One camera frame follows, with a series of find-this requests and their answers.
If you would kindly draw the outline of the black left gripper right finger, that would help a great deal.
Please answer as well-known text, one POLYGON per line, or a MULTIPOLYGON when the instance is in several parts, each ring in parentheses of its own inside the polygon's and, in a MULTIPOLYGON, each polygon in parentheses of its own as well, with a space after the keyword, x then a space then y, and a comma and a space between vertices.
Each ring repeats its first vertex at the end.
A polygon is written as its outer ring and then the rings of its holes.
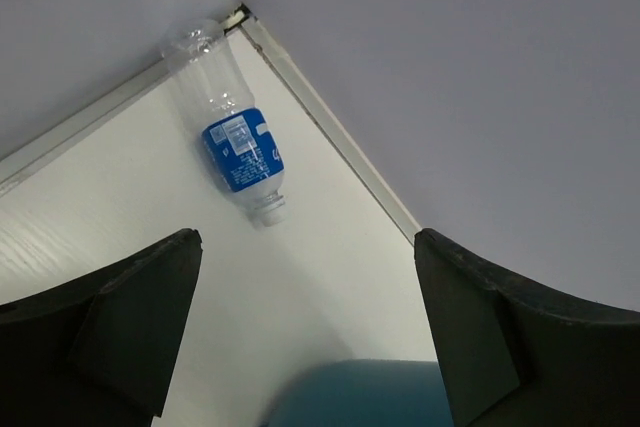
POLYGON ((639 315, 489 262, 432 229, 414 259, 458 426, 635 426, 639 315))

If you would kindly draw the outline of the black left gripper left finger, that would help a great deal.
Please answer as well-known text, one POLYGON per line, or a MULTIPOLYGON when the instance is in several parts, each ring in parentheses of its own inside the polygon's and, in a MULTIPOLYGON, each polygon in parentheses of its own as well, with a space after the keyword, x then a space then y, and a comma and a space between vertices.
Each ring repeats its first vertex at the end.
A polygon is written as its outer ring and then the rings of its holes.
POLYGON ((161 417, 201 260, 182 229, 1 307, 4 426, 149 426, 161 417))

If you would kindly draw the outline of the blue label bottle white cap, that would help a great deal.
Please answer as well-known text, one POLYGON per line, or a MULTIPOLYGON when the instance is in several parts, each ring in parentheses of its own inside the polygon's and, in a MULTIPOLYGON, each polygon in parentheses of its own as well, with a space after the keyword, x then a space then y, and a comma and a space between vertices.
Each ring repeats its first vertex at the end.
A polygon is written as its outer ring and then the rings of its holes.
POLYGON ((177 87, 179 113, 217 182, 252 222, 281 222, 284 162, 223 27, 211 19, 192 21, 171 32, 161 52, 177 87))

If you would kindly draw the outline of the teal plastic bin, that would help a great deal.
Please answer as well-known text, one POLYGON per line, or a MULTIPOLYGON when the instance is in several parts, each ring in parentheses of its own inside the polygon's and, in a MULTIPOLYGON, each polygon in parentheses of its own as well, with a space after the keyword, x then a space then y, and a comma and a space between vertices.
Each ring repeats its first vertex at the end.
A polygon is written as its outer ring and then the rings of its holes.
POLYGON ((434 361, 346 360, 295 381, 265 426, 452 426, 434 361))

